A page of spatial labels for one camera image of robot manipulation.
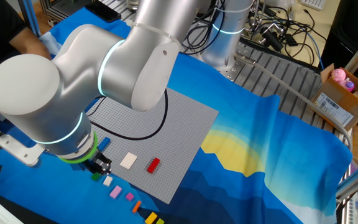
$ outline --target person's arm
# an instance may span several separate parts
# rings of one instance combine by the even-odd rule
[[[22,54],[37,54],[50,59],[46,46],[24,24],[6,0],[0,0],[0,40],[10,43]]]
[[[14,36],[9,43],[22,54],[36,54],[51,60],[48,48],[28,27]]]

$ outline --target yellow lego brick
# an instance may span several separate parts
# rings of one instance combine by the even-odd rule
[[[156,218],[157,218],[157,215],[154,212],[152,212],[144,223],[152,224]]]

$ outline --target green ring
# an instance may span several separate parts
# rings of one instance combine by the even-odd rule
[[[93,154],[98,150],[98,137],[96,136],[96,133],[93,133],[93,136],[94,136],[93,148],[86,156],[79,158],[79,159],[75,159],[75,160],[68,160],[68,159],[63,159],[60,157],[59,157],[59,159],[61,159],[63,162],[67,162],[68,164],[79,164],[79,163],[82,163],[85,160],[91,158],[93,156]]]

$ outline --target smartphone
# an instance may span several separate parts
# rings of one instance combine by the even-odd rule
[[[114,9],[110,9],[109,6],[99,1],[89,3],[85,6],[85,8],[106,22],[112,22],[121,19],[120,13],[116,12]]]

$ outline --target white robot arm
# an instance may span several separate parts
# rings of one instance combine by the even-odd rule
[[[37,142],[40,152],[109,173],[110,161],[97,150],[84,109],[101,95],[134,110],[153,108],[200,5],[201,0],[142,1],[125,40],[83,25],[52,61],[38,55],[6,60],[0,64],[0,113]],[[9,136],[1,139],[10,152],[18,150],[10,146],[22,147]],[[37,162],[26,162],[28,154],[14,155],[30,166]]]

